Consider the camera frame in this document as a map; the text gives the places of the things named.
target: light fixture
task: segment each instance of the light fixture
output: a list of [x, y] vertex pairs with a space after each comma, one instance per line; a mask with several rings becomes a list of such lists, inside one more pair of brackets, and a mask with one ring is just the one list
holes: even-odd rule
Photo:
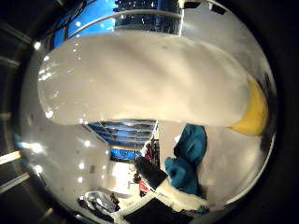
[[31, 144], [25, 142], [19, 142], [18, 145], [19, 147], [23, 147], [23, 148], [31, 148]]
[[40, 153], [43, 150], [43, 147], [39, 143], [31, 144], [30, 148], [34, 153]]
[[83, 177], [82, 176], [78, 177], [77, 181], [78, 181], [78, 183], [82, 183], [83, 182]]
[[42, 78], [39, 78], [38, 80], [47, 80], [47, 76], [42, 76]]
[[43, 168], [40, 165], [35, 166], [36, 173], [39, 175], [43, 172]]
[[91, 141], [85, 141], [85, 142], [84, 142], [84, 146], [85, 146], [85, 147], [89, 147], [90, 145], [91, 145]]
[[81, 163], [78, 165], [78, 168], [79, 168], [80, 170], [84, 170], [84, 168], [85, 168], [85, 164], [84, 164], [84, 162], [81, 162]]
[[34, 47], [36, 50], [38, 50], [40, 48], [40, 46], [41, 46], [40, 42], [35, 42]]

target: ceiling light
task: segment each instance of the ceiling light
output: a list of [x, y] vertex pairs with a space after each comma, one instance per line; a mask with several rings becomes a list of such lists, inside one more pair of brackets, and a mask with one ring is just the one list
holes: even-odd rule
[[84, 146], [85, 146], [85, 147], [89, 147], [90, 145], [91, 145], [91, 141], [85, 141], [85, 142], [84, 142]]
[[40, 165], [35, 166], [36, 173], [39, 175], [43, 172], [43, 168]]
[[81, 163], [78, 165], [78, 168], [79, 168], [80, 170], [84, 170], [84, 168], [85, 168], [85, 164], [84, 164], [84, 162], [81, 162]]

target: black object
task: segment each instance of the black object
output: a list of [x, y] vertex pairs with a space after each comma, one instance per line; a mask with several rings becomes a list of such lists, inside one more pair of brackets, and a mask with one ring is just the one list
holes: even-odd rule
[[113, 219], [111, 216], [102, 213], [102, 212], [96, 207], [96, 202], [92, 202], [92, 205], [93, 205], [93, 207], [94, 207], [95, 209], [92, 210], [90, 207], [88, 207], [88, 210], [89, 210], [91, 213], [93, 213], [96, 217], [102, 218], [103, 220], [108, 221], [108, 222], [114, 222], [114, 219]]
[[141, 156], [135, 158], [135, 168], [153, 189], [157, 189], [168, 177], [167, 173]]
[[222, 7], [216, 6], [216, 5], [212, 5], [212, 9], [213, 12], [216, 12], [218, 14], [224, 15], [224, 13], [226, 12], [226, 10]]
[[193, 217], [176, 212], [157, 199], [123, 218], [131, 224], [187, 224], [193, 220]]
[[199, 2], [186, 2], [184, 4], [184, 9], [186, 9], [186, 8], [197, 8], [197, 7], [199, 7], [200, 4], [201, 3], [199, 3]]

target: teal cloth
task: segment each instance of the teal cloth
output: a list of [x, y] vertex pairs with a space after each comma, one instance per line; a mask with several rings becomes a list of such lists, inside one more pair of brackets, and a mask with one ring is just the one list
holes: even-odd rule
[[206, 132], [203, 126], [187, 124], [174, 148], [175, 159], [164, 161], [171, 185], [185, 193], [200, 196], [196, 168], [206, 154]]
[[177, 158], [183, 158], [196, 169], [206, 154], [206, 132], [203, 126], [187, 124], [174, 148]]

